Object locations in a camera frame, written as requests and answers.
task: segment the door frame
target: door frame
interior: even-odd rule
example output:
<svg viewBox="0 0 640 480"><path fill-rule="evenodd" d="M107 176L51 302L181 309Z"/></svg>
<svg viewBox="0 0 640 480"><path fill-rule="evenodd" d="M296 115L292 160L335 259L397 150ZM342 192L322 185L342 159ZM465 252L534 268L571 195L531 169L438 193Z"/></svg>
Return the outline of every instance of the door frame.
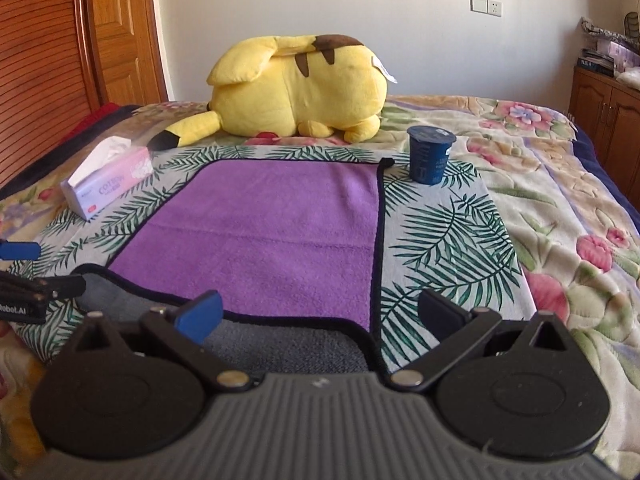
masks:
<svg viewBox="0 0 640 480"><path fill-rule="evenodd" d="M102 65L98 53L98 41L95 36L93 0L74 0L76 14L76 33L78 35L78 49L82 66L82 77L92 111L97 110L109 99L107 87L102 76ZM151 54L154 62L154 72L161 101L167 101L166 83L162 70L160 46L158 45L158 30L156 29L156 12L154 0L145 0L146 26L151 41Z"/></svg>

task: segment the pikachu plush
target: pikachu plush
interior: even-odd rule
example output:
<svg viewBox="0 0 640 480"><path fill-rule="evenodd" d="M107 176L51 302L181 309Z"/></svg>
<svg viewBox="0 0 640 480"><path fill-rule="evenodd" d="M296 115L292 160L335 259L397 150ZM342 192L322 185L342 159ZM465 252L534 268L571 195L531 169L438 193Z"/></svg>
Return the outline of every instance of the pikachu plush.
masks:
<svg viewBox="0 0 640 480"><path fill-rule="evenodd" d="M396 82L366 46L349 36L269 36L241 41L216 63L207 112L172 124L152 150L188 146L218 130L243 137L329 137L362 142L380 127L386 80Z"/></svg>

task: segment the silver bolt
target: silver bolt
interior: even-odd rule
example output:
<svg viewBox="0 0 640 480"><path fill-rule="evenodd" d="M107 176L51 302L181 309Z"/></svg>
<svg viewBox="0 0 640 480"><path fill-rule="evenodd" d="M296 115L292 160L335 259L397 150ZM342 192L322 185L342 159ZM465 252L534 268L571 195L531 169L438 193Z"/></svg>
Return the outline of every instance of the silver bolt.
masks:
<svg viewBox="0 0 640 480"><path fill-rule="evenodd" d="M220 373L216 377L216 380L219 384L222 384L227 388L241 388L242 386L247 386L251 379L247 374L240 370L227 370Z"/></svg>
<svg viewBox="0 0 640 480"><path fill-rule="evenodd" d="M424 382L422 374L416 370L400 370L391 376L391 380L398 386L420 386Z"/></svg>

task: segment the purple towel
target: purple towel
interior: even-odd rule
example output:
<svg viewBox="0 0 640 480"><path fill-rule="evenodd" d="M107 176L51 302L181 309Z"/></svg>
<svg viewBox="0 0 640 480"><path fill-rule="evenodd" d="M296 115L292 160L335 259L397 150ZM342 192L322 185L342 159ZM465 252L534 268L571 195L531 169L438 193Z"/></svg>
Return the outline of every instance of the purple towel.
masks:
<svg viewBox="0 0 640 480"><path fill-rule="evenodd" d="M335 317L369 330L377 164L220 160L203 168L110 265L157 292L215 288L225 310Z"/></svg>

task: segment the pink tissue packaging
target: pink tissue packaging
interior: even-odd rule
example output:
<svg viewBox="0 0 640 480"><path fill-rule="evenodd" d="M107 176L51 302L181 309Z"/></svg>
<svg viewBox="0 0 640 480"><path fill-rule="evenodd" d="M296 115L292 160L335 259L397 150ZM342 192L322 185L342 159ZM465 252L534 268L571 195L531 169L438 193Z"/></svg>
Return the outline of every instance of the pink tissue packaging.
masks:
<svg viewBox="0 0 640 480"><path fill-rule="evenodd" d="M149 151L140 146L129 148L75 186L68 179L60 186L71 211L88 220L152 172Z"/></svg>

